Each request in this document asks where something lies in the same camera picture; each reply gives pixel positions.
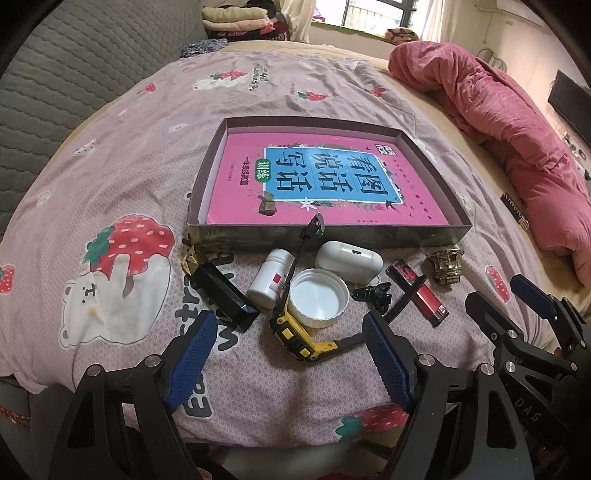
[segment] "window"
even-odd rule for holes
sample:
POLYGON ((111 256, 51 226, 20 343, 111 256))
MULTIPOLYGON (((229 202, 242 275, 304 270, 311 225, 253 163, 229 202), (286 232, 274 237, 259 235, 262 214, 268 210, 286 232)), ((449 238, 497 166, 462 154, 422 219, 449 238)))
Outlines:
POLYGON ((408 27, 420 35, 428 4, 428 0, 316 0, 326 23, 382 37, 396 27, 408 27))

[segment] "pink comforter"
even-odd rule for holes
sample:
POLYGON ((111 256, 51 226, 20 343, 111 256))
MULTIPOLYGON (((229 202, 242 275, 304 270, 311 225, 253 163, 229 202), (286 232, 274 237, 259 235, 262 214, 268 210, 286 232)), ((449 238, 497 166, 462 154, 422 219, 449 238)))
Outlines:
POLYGON ((591 287, 589 194, 565 143, 515 80, 451 43, 405 43, 388 67, 398 80, 430 92, 458 128, 501 162, 538 246, 572 253, 579 280, 591 287))

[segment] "curtain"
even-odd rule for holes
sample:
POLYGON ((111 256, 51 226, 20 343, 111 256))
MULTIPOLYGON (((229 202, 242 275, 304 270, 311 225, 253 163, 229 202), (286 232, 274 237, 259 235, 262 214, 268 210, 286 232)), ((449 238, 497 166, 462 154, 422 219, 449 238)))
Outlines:
POLYGON ((421 40, 448 42, 456 31, 458 11, 462 0, 429 0, 427 21, 421 40))
POLYGON ((278 2, 289 25, 291 41, 310 43, 308 31, 314 15, 316 0, 278 0, 278 2))

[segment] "black hair clip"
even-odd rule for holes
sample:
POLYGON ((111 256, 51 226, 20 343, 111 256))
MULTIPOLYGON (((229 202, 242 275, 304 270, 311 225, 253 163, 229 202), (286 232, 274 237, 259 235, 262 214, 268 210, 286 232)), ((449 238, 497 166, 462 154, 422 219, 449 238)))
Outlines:
POLYGON ((374 309, 384 315, 392 302, 392 296, 388 293, 388 290, 392 286, 389 281, 380 283, 378 285, 357 288, 351 292, 351 298, 355 301, 368 301, 374 309))

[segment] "television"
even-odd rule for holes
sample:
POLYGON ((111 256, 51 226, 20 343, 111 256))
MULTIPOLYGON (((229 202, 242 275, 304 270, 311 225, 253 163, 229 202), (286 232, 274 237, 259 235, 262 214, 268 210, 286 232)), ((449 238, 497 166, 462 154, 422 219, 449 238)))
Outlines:
POLYGON ((559 70, 548 103, 591 146, 591 92, 559 70))

